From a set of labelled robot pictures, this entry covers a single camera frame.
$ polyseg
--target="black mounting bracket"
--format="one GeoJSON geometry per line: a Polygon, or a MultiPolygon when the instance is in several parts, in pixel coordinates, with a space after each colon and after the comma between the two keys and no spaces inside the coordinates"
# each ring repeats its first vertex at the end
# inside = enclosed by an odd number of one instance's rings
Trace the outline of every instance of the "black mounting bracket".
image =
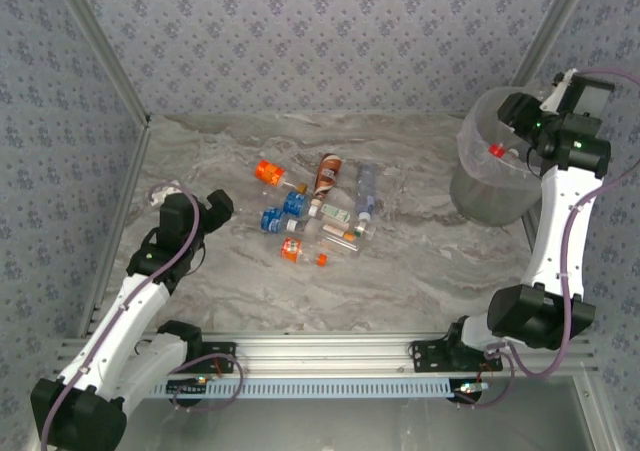
{"type": "Polygon", "coordinates": [[[467,316],[452,323],[447,334],[430,341],[414,341],[409,348],[416,373],[502,371],[500,359],[486,359],[482,351],[462,343],[462,326],[467,316]]]}

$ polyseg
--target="cylindrical container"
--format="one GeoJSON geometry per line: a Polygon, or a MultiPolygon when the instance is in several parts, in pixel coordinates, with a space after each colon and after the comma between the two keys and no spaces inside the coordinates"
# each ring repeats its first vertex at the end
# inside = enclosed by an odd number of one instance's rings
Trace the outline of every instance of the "cylindrical container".
{"type": "Polygon", "coordinates": [[[311,207],[311,200],[305,194],[296,193],[291,191],[287,194],[282,209],[285,213],[295,216],[297,218],[306,218],[309,215],[309,209],[311,207]]]}
{"type": "Polygon", "coordinates": [[[337,236],[339,238],[342,238],[345,234],[347,234],[340,228],[336,228],[335,226],[323,223],[319,219],[314,218],[311,218],[305,223],[303,233],[305,239],[308,241],[321,240],[325,236],[337,236]]]}
{"type": "Polygon", "coordinates": [[[304,223],[293,219],[279,208],[267,208],[262,213],[260,229],[267,233],[280,233],[289,231],[291,233],[301,233],[304,230],[304,223]]]}
{"type": "Polygon", "coordinates": [[[329,190],[336,184],[340,166],[342,166],[342,159],[335,154],[327,153],[322,157],[316,173],[316,187],[313,191],[315,199],[322,201],[327,196],[329,190]]]}
{"type": "Polygon", "coordinates": [[[327,255],[310,243],[296,238],[286,238],[280,247],[280,257],[296,264],[315,264],[325,266],[327,255]]]}
{"type": "Polygon", "coordinates": [[[336,208],[330,204],[316,203],[316,201],[315,199],[311,201],[309,216],[343,231],[349,230],[349,221],[351,220],[350,212],[336,208]]]}
{"type": "Polygon", "coordinates": [[[516,92],[526,89],[497,88],[482,95],[457,136],[460,163],[449,188],[451,201],[460,214],[486,226],[517,221],[541,197],[540,180],[525,162],[527,144],[497,115],[516,92]],[[496,147],[505,151],[501,157],[490,151],[496,147]]]}
{"type": "Polygon", "coordinates": [[[289,191],[301,194],[307,192],[307,185],[302,183],[297,176],[264,159],[258,163],[254,174],[256,178],[271,186],[288,188],[289,191]]]}
{"type": "Polygon", "coordinates": [[[360,221],[369,222],[376,206],[375,166],[362,164],[356,174],[356,214],[360,221]]]}
{"type": "Polygon", "coordinates": [[[355,235],[351,233],[344,233],[342,237],[334,234],[327,234],[318,240],[320,246],[323,246],[336,253],[343,254],[352,258],[358,257],[362,247],[360,243],[356,241],[355,235]]]}

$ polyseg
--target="red bottle cap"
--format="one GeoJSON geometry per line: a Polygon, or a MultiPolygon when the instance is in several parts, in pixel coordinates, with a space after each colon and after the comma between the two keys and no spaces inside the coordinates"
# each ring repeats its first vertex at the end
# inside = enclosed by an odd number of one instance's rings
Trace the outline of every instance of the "red bottle cap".
{"type": "Polygon", "coordinates": [[[506,153],[506,150],[499,144],[492,144],[489,146],[489,152],[497,158],[501,158],[506,153]]]}

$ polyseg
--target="clear plastic bag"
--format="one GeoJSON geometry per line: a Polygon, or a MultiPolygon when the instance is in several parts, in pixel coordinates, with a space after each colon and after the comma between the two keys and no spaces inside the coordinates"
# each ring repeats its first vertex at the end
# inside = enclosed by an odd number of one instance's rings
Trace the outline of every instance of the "clear plastic bag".
{"type": "Polygon", "coordinates": [[[505,98],[529,88],[496,88],[473,106],[458,133],[460,164],[451,180],[451,200],[460,214],[487,226],[517,221],[541,196],[539,159],[532,153],[531,170],[526,156],[529,145],[498,120],[505,98]],[[506,150],[502,157],[489,148],[506,150]]]}
{"type": "MultiPolygon", "coordinates": [[[[495,88],[478,99],[458,133],[458,155],[467,174],[478,181],[493,187],[539,192],[540,180],[527,168],[529,145],[497,116],[505,98],[517,92],[526,92],[526,89],[495,88]],[[507,150],[505,156],[498,158],[491,154],[489,146],[493,144],[507,150]]],[[[536,166],[532,169],[539,172],[536,166]]]]}

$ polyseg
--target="plastic bottle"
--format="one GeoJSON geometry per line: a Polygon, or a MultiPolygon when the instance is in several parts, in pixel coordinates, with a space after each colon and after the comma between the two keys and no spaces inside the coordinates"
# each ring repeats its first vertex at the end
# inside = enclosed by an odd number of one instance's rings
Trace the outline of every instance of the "plastic bottle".
{"type": "Polygon", "coordinates": [[[311,208],[311,200],[302,193],[291,191],[284,200],[282,209],[285,213],[297,218],[306,218],[311,208]]]}
{"type": "Polygon", "coordinates": [[[334,234],[326,234],[322,236],[318,243],[320,246],[350,257],[357,257],[362,251],[362,246],[356,240],[355,235],[344,233],[342,237],[334,234]]]}
{"type": "Polygon", "coordinates": [[[330,204],[322,204],[316,199],[311,201],[309,216],[317,218],[320,221],[330,224],[331,226],[335,226],[343,231],[349,230],[349,222],[351,221],[350,212],[336,208],[330,204]]]}
{"type": "Polygon", "coordinates": [[[292,233],[301,233],[304,228],[304,223],[293,219],[282,209],[274,207],[265,209],[260,220],[260,229],[267,233],[275,234],[285,230],[292,233]]]}
{"type": "Polygon", "coordinates": [[[258,163],[254,174],[256,178],[271,186],[286,188],[301,194],[307,192],[307,185],[300,182],[295,175],[264,159],[258,163]]]}
{"type": "Polygon", "coordinates": [[[322,157],[316,173],[316,187],[313,197],[322,201],[336,184],[338,173],[342,166],[342,159],[335,154],[327,153],[322,157]]]}
{"type": "Polygon", "coordinates": [[[297,238],[286,238],[280,247],[280,257],[296,264],[315,264],[325,266],[327,255],[320,252],[310,243],[303,243],[297,238]]]}
{"type": "Polygon", "coordinates": [[[376,206],[376,175],[372,164],[358,166],[356,184],[356,214],[360,221],[368,223],[376,206]]]}
{"type": "Polygon", "coordinates": [[[311,241],[321,240],[325,236],[337,236],[342,238],[347,233],[340,228],[323,223],[319,219],[311,218],[306,222],[303,234],[306,240],[311,241]]]}

